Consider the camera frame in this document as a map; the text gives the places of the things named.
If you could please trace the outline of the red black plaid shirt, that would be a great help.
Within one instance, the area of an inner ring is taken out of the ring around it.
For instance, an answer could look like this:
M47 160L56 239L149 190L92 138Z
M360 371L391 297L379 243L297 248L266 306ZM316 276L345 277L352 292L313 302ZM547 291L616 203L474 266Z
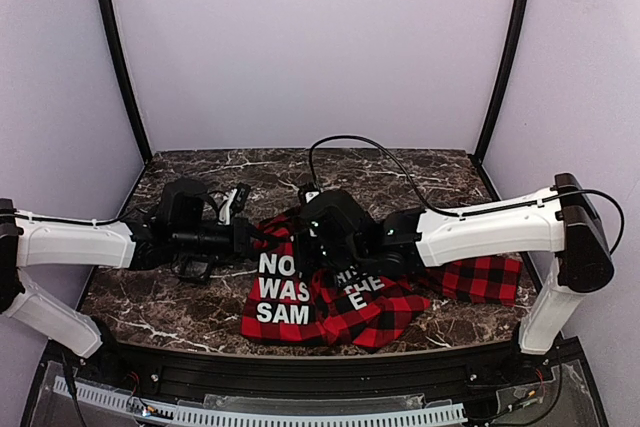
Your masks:
M395 341L429 309L428 292L472 304L512 306L523 265L500 256L464 259L397 278L316 268L296 253L295 210L262 220L257 276L244 305L241 334L276 346L355 345L375 352Z

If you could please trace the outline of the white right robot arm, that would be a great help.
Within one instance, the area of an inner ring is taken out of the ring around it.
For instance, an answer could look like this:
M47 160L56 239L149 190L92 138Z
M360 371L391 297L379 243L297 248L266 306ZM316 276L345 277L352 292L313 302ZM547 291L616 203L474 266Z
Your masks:
M308 195L294 222L296 264L347 280L421 273L455 261L515 252L551 252L549 273L517 331L520 353L542 356L582 299L614 276L591 190L570 173L523 197L453 209L422 207L377 222L343 189Z

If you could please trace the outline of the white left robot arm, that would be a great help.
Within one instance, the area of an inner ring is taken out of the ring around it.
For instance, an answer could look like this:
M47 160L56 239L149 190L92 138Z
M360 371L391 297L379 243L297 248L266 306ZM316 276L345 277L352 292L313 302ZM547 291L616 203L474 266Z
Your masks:
M132 271L201 263L207 271L252 254L253 226L241 217L250 186L216 202L205 184L166 184L142 219L82 220L36 215L1 201L1 313L90 359L106 349L108 330L38 286L25 268L92 265Z

